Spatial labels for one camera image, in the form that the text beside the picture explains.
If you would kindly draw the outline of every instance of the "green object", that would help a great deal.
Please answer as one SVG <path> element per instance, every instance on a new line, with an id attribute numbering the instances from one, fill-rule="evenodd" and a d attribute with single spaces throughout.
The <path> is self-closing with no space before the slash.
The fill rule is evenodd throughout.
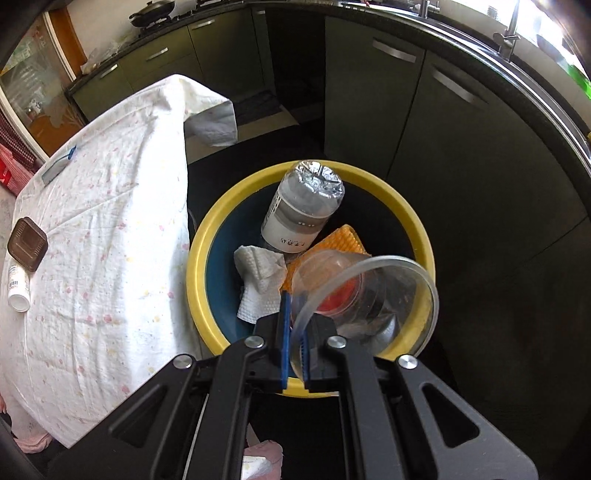
<path id="1" fill-rule="evenodd" d="M 261 58 L 262 76 L 265 88 L 275 93 L 275 76 L 271 60 L 271 46 L 267 30 L 267 13 L 262 7 L 252 8 L 252 21 L 255 26 L 256 44 Z"/>
<path id="2" fill-rule="evenodd" d="M 154 72 L 175 60 L 191 55 L 191 53 L 193 53 L 193 45 L 189 31 L 187 27 L 181 27 L 137 48 L 119 62 L 129 83 L 134 85 L 137 80 L 145 77 L 152 79 L 150 83 L 153 83 L 167 76 L 154 75 Z"/>
<path id="3" fill-rule="evenodd" d="M 90 122 L 132 94 L 122 68 L 115 63 L 89 80 L 73 97 Z"/>
<path id="4" fill-rule="evenodd" d="M 197 57 L 195 53 L 190 53 L 185 57 L 174 60 L 157 68 L 156 70 L 149 72 L 140 79 L 134 80 L 131 83 L 131 87 L 133 88 L 134 92 L 139 92 L 148 85 L 152 85 L 153 83 L 175 73 L 185 75 L 185 77 L 189 77 L 198 81 L 199 83 L 203 83 L 203 73 L 201 72 L 201 67 L 199 66 Z"/>
<path id="5" fill-rule="evenodd" d="M 189 32 L 208 88 L 234 101 L 264 88 L 250 9 L 204 18 Z"/>
<path id="6" fill-rule="evenodd" d="M 328 158 L 386 177 L 423 57 L 423 49 L 391 35 L 326 17 Z"/>
<path id="7" fill-rule="evenodd" d="M 591 99 L 591 83 L 589 83 L 589 79 L 581 72 L 577 67 L 574 65 L 569 65 L 568 73 L 570 77 L 577 82 L 587 97 Z"/>
<path id="8" fill-rule="evenodd" d="M 388 183 L 423 221 L 438 285 L 458 296 L 515 271 L 586 216 L 560 163 L 529 125 L 431 52 Z"/>

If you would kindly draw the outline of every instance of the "faucet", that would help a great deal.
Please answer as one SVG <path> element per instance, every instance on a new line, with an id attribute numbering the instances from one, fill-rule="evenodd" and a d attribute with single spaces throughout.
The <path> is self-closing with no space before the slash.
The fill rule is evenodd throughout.
<path id="1" fill-rule="evenodd" d="M 437 0 L 436 5 L 431 5 L 429 0 L 421 0 L 421 6 L 418 10 L 418 16 L 421 18 L 427 18 L 427 14 L 429 12 L 439 13 L 441 9 L 439 8 L 439 0 Z"/>
<path id="2" fill-rule="evenodd" d="M 499 32 L 495 32 L 492 36 L 493 41 L 499 46 L 499 55 L 507 61 L 510 61 L 513 49 L 515 48 L 515 43 L 520 39 L 520 36 L 516 34 L 518 15 L 519 0 L 515 2 L 513 15 L 511 15 L 511 22 L 509 22 L 509 27 L 505 30 L 505 33 L 500 34 Z"/>
<path id="3" fill-rule="evenodd" d="M 418 16 L 421 18 L 427 18 L 429 12 L 439 13 L 441 10 L 439 8 L 439 0 L 437 0 L 435 5 L 432 5 L 430 0 L 419 0 L 418 2 L 407 0 L 407 4 L 410 5 L 412 10 L 418 12 Z"/>

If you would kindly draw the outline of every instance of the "clear plastic cup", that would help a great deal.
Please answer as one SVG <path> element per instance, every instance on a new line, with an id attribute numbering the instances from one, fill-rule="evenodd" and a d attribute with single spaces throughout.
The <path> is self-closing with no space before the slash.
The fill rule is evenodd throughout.
<path id="1" fill-rule="evenodd" d="M 439 312 L 429 273 L 395 255 L 320 250 L 294 272 L 291 290 L 290 360 L 301 380 L 300 345 L 314 313 L 332 318 L 339 335 L 359 341 L 371 354 L 394 357 L 418 355 Z"/>

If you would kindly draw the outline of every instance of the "white towel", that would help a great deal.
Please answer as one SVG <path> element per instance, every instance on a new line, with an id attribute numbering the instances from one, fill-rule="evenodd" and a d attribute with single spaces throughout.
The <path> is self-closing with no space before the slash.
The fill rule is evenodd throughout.
<path id="1" fill-rule="evenodd" d="M 234 263 L 244 280 L 238 318 L 256 323 L 261 317 L 279 312 L 279 289 L 287 275 L 283 254 L 253 245 L 242 246 L 234 252 Z"/>

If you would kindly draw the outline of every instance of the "frying pan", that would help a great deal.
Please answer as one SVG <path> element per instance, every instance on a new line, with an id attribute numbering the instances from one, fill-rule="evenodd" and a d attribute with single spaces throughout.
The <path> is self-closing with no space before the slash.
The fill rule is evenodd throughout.
<path id="1" fill-rule="evenodd" d="M 158 0 L 148 2 L 142 10 L 131 14 L 129 19 L 134 27 L 147 27 L 151 23 L 166 18 L 174 10 L 173 0 Z"/>

